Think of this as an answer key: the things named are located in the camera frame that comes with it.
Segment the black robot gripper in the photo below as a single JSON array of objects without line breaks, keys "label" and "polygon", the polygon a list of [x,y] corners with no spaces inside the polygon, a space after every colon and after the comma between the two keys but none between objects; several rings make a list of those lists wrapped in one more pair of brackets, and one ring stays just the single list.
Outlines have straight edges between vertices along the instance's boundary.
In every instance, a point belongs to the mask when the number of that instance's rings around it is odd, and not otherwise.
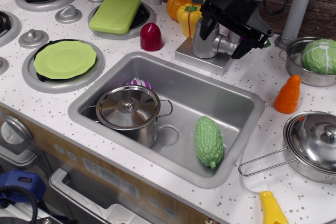
[{"label": "black robot gripper", "polygon": [[199,35],[203,40],[217,24],[232,30],[243,40],[232,54],[240,59],[253,48],[262,48],[274,31],[261,18],[258,7],[265,0],[205,0],[201,7],[202,19]]}]

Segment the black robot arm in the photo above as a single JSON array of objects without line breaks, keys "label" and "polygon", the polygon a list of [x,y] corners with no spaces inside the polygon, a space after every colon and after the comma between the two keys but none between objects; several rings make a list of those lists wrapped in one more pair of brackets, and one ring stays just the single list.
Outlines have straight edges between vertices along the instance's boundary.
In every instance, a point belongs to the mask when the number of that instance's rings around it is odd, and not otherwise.
[{"label": "black robot arm", "polygon": [[238,35],[231,56],[239,59],[253,48],[263,48],[274,31],[261,18],[258,6],[266,0],[205,0],[199,36],[206,40],[218,24]]}]

